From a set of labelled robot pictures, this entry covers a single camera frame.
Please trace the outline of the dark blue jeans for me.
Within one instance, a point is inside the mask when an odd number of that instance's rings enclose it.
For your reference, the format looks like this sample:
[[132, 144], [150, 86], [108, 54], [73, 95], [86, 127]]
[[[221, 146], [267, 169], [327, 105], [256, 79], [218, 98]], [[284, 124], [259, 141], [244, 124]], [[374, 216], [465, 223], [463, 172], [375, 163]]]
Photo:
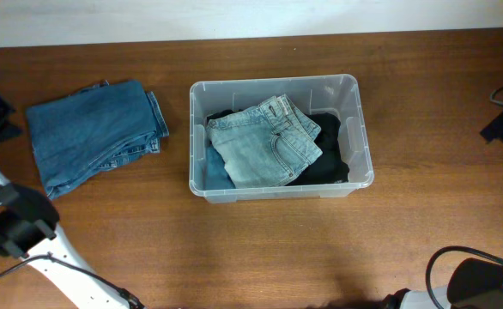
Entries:
[[98, 173], [161, 151], [169, 136], [160, 105], [136, 80], [102, 82], [26, 110], [46, 195], [56, 199]]

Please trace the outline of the black garment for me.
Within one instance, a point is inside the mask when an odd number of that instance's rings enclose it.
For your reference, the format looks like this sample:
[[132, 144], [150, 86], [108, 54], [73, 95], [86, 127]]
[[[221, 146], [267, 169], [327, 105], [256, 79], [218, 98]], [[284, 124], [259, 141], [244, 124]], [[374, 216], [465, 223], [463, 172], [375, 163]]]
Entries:
[[315, 144], [322, 154], [291, 185], [327, 185], [348, 182], [349, 167], [342, 160], [338, 136], [340, 120], [327, 112], [309, 115], [321, 131]]
[[221, 112], [216, 112], [207, 117], [207, 123], [214, 122], [224, 125], [236, 125], [242, 122], [242, 117], [240, 114], [243, 112], [242, 109], [239, 110], [223, 110]]

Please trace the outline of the medium blue denim shorts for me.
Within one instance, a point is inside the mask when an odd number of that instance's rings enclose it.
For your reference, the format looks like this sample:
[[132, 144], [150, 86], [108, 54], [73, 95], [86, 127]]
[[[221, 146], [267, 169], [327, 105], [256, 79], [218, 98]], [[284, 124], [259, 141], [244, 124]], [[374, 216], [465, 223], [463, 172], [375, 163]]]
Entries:
[[230, 190], [235, 185], [225, 170], [225, 161], [213, 146], [206, 150], [206, 173], [204, 180], [206, 190]]

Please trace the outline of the light blue jeans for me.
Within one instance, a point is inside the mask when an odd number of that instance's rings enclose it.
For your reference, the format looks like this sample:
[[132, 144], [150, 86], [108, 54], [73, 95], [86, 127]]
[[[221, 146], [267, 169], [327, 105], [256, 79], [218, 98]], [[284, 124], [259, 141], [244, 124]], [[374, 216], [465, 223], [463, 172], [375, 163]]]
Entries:
[[206, 131], [238, 189], [287, 185], [323, 154], [320, 126], [285, 94], [212, 119]]

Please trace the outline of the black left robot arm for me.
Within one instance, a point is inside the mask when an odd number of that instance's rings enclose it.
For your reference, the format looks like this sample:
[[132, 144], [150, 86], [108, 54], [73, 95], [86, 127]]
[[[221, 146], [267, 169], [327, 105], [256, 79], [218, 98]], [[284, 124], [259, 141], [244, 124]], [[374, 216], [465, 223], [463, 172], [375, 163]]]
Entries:
[[[0, 97], [0, 142], [20, 134], [10, 123], [14, 108]], [[0, 272], [0, 279], [31, 266], [79, 308], [145, 309], [130, 291], [97, 275], [71, 245], [50, 200], [29, 187], [9, 181], [0, 172], [0, 257], [18, 264]]]

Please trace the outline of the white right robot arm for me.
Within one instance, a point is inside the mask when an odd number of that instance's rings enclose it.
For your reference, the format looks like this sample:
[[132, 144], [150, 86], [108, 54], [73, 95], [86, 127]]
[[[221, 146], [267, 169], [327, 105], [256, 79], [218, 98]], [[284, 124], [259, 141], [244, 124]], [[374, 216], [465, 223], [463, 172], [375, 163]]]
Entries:
[[[503, 112], [481, 130], [481, 136], [487, 142], [494, 139], [503, 142]], [[454, 270], [447, 285], [434, 288], [431, 283], [434, 264], [443, 254], [450, 252], [467, 253], [471, 257]], [[425, 281], [425, 291], [403, 289], [387, 295], [380, 306], [385, 309], [503, 309], [503, 257], [465, 246], [447, 246], [429, 259]]]

